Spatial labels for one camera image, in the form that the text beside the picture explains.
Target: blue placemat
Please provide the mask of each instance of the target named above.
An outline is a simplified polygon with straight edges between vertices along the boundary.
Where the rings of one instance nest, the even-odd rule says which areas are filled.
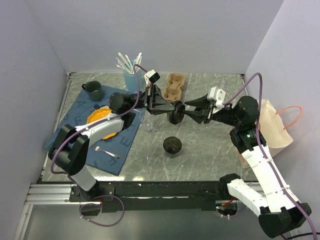
[[[104,106],[109,106],[109,99],[113,93],[130,93],[128,91],[109,87],[102,86],[104,91],[104,97],[101,101],[93,102],[89,99],[88,94],[81,90],[78,97],[74,101],[73,105],[70,107],[69,111],[64,116],[63,120],[57,127],[57,130],[52,134],[50,139],[45,143],[45,148],[50,149],[54,143],[58,132],[61,127],[70,124],[73,127],[79,125],[85,125],[87,123],[87,118],[90,116],[95,109],[99,109]],[[120,159],[116,159],[106,154],[105,152],[94,151],[91,147],[88,149],[86,164],[97,169],[103,170],[107,173],[113,175],[119,175],[123,165],[125,164],[127,155],[130,151],[131,145],[135,139],[138,127],[140,125],[139,116],[142,114],[139,111],[134,110],[135,118],[130,127],[126,130],[118,132],[115,136],[107,140],[99,140],[95,144],[100,146],[103,150],[117,154],[120,156]]]

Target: bag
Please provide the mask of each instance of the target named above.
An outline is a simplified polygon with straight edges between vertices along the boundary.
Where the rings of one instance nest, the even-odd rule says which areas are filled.
[[[284,126],[279,113],[290,108],[299,108],[300,115],[293,123]],[[290,136],[286,129],[294,125],[300,119],[302,112],[303,110],[300,106],[288,106],[282,110],[276,111],[276,109],[268,99],[263,99],[261,101],[259,130],[266,140],[272,157],[280,153],[294,141],[294,139]],[[248,168],[249,164],[241,154],[239,154],[239,158],[242,166],[244,168]]]

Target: marble tabletop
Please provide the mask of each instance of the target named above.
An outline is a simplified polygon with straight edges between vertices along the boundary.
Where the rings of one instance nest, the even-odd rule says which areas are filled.
[[[156,84],[161,90],[167,86],[168,75],[160,74],[161,78]],[[239,74],[184,75],[182,102],[202,97],[215,86],[224,89],[225,99],[229,99],[243,85]],[[126,89],[122,73],[72,73],[60,120],[77,98],[81,85],[92,80]],[[166,114],[154,117],[153,130],[145,131],[140,125],[119,176],[87,166],[98,181],[217,181],[230,173],[240,175],[245,181],[257,180],[251,168],[241,166],[237,149],[230,140],[230,126],[214,121],[198,124],[188,116],[181,123],[172,125]],[[170,136],[182,142],[181,152],[175,158],[168,158],[163,149],[163,141]],[[51,160],[48,159],[42,171],[43,182],[69,182],[63,174],[52,174],[50,164]]]

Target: silver fork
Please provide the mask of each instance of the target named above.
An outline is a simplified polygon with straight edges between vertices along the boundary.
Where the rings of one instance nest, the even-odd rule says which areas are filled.
[[[103,150],[101,149],[99,146],[95,145],[95,144],[92,144],[91,147],[95,150],[95,151],[102,151],[102,152],[105,152],[106,154],[109,154],[110,156],[116,158],[116,159],[119,159],[120,157],[117,155],[117,154],[114,154],[112,152],[108,152],[106,150]]]

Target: bag handle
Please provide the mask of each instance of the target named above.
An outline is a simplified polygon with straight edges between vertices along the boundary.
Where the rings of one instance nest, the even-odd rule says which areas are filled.
[[[279,111],[277,111],[277,112],[275,113],[275,114],[278,114],[278,113],[283,112],[284,110],[291,109],[291,108],[299,108],[299,109],[300,109],[300,115],[296,118],[296,120],[295,120],[293,123],[285,126],[283,129],[287,129],[287,128],[291,127],[292,125],[294,125],[296,122],[298,122],[298,120],[299,120],[299,119],[301,118],[301,116],[302,116],[302,112],[303,112],[303,111],[302,111],[302,107],[300,107],[300,106],[288,106],[288,107],[285,107],[284,109],[281,109],[281,110],[279,110]]]

